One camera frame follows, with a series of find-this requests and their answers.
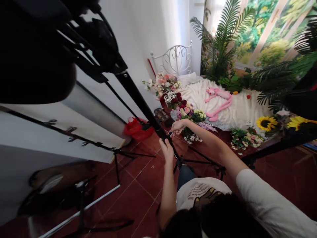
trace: person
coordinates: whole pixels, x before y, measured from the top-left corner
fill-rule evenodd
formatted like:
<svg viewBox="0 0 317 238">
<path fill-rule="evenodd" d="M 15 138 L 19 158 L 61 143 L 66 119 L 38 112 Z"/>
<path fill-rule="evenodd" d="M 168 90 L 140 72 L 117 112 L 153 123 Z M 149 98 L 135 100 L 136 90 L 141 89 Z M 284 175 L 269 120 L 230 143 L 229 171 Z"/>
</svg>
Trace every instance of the person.
<svg viewBox="0 0 317 238">
<path fill-rule="evenodd" d="M 185 164 L 176 193 L 174 151 L 168 139 L 160 139 L 165 172 L 159 237 L 317 237 L 317 223 L 249 169 L 216 135 L 188 119 L 174 122 L 170 132 L 179 135 L 185 127 L 215 151 L 243 201 L 221 180 L 197 178 Z"/>
</svg>

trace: forest painting backdrop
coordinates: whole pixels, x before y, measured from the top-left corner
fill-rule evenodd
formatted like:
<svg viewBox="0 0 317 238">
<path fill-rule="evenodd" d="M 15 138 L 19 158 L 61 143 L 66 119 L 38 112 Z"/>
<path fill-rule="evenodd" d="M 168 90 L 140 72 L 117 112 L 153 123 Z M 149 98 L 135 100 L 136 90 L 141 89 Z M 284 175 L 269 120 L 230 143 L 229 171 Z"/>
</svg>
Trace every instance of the forest painting backdrop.
<svg viewBox="0 0 317 238">
<path fill-rule="evenodd" d="M 236 66 L 262 68 L 298 56 L 294 44 L 307 25 L 306 16 L 313 14 L 316 1 L 241 0 L 240 5 L 240 12 L 252 7 L 255 13 L 251 26 L 236 43 Z M 204 26 L 212 34 L 217 30 L 223 6 L 222 0 L 205 0 Z M 202 75 L 208 64 L 206 56 L 207 49 L 202 45 Z"/>
</svg>

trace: white fluffy blanket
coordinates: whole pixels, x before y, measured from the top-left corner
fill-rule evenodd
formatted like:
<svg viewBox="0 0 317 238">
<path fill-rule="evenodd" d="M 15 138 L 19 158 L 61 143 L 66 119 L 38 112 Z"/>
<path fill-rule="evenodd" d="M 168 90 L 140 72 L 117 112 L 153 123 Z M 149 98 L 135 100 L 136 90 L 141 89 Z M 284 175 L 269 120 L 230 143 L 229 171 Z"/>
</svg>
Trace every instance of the white fluffy blanket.
<svg viewBox="0 0 317 238">
<path fill-rule="evenodd" d="M 224 89 L 215 82 L 203 79 L 200 76 L 196 76 L 194 82 L 183 86 L 178 91 L 182 94 L 183 99 L 193 104 L 195 109 L 213 112 L 226 101 L 226 99 L 216 96 L 209 102 L 205 102 L 205 99 L 209 98 L 206 88 Z M 258 91 L 243 89 L 239 94 L 233 95 L 232 104 L 228 108 L 219 112 L 218 121 L 209 122 L 207 117 L 206 122 L 224 131 L 230 131 L 232 128 L 247 129 L 253 126 L 257 133 L 263 135 L 264 131 L 257 127 L 256 120 L 261 116 L 270 116 L 272 112 L 267 105 L 258 104 L 257 97 L 259 94 Z"/>
</svg>

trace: white metal headboard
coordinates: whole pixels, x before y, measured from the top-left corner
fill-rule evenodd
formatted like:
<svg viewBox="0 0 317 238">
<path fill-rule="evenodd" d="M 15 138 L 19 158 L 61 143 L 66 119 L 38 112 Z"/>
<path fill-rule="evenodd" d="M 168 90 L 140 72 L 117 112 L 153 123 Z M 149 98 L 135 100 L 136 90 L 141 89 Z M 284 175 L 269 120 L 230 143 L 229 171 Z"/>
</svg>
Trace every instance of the white metal headboard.
<svg viewBox="0 0 317 238">
<path fill-rule="evenodd" d="M 173 46 L 165 54 L 157 57 L 154 57 L 154 53 L 150 52 L 155 74 L 190 74 L 192 72 L 192 44 L 193 41 L 191 41 L 190 46 Z"/>
</svg>

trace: yellow sunflower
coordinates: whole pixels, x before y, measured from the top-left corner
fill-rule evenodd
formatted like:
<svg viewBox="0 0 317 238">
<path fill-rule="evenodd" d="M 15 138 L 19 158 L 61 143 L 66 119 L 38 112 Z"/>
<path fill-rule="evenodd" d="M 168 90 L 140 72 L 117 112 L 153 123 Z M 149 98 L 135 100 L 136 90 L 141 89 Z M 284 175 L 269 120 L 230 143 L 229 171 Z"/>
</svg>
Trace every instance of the yellow sunflower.
<svg viewBox="0 0 317 238">
<path fill-rule="evenodd" d="M 298 130 L 299 130 L 299 126 L 300 126 L 302 123 L 308 123 L 308 122 L 316 123 L 316 124 L 317 124 L 317 121 L 308 120 L 308 119 L 306 119 L 306 118 L 297 116 L 297 117 L 291 117 L 291 121 L 290 121 L 287 125 L 288 125 L 288 127 L 295 127 L 295 128 L 296 128 L 296 131 L 298 131 Z"/>
<path fill-rule="evenodd" d="M 274 117 L 259 117 L 257 119 L 257 126 L 264 130 L 264 131 L 270 131 L 275 129 L 275 125 L 277 125 L 278 122 L 274 119 Z"/>
</svg>

